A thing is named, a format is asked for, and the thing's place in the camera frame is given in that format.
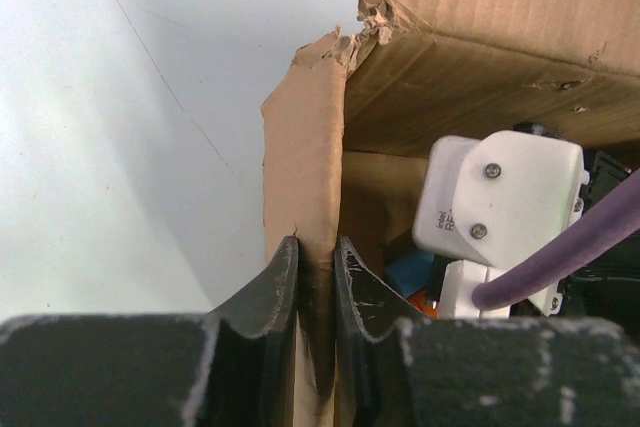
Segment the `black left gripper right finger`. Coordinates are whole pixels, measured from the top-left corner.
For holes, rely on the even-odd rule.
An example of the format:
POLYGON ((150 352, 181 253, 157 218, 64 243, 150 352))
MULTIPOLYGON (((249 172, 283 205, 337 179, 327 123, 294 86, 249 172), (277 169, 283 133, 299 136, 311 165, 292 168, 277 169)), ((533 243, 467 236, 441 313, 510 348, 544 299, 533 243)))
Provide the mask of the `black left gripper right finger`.
POLYGON ((635 426, 639 351, 598 318, 433 320, 334 251, 343 426, 635 426))

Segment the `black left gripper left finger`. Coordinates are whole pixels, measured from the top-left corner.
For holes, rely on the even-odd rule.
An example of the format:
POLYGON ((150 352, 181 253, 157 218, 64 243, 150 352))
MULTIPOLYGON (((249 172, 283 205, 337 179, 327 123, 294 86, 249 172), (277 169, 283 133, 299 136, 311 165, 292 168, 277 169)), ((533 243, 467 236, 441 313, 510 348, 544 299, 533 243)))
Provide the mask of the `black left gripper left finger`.
POLYGON ((1 326, 5 426, 289 426, 299 244, 208 313, 31 315, 1 326))

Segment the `orange cylindrical tube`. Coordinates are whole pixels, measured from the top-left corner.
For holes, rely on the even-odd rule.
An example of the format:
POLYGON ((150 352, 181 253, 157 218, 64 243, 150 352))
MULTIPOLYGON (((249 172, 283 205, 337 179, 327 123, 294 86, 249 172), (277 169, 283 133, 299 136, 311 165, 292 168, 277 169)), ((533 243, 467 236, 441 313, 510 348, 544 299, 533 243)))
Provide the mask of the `orange cylindrical tube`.
POLYGON ((407 302, 427 317, 438 318, 438 301, 431 299, 424 290, 409 296, 407 302))

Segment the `brown cardboard express box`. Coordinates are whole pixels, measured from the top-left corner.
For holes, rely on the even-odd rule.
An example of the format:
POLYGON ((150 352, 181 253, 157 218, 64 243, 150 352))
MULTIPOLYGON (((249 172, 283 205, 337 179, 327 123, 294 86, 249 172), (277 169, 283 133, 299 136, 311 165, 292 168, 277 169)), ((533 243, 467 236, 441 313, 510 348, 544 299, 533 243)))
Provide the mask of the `brown cardboard express box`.
POLYGON ((334 426, 333 250, 409 244, 446 135, 539 122, 639 165, 639 0, 359 0, 363 30, 300 48, 263 103, 266 250, 302 246, 293 422, 334 426))

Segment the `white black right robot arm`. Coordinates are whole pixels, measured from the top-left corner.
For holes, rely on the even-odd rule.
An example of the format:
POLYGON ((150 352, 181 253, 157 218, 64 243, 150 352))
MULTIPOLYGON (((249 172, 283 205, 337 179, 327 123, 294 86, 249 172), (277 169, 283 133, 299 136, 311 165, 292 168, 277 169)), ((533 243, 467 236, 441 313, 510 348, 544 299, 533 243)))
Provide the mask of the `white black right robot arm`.
MULTIPOLYGON (((632 170, 602 150, 583 151, 587 181, 579 188, 574 212, 584 214, 625 181, 632 170)), ((604 295, 614 282, 628 287, 639 282, 639 233, 633 232, 595 260, 558 283, 558 313, 563 316, 602 316, 604 295)))

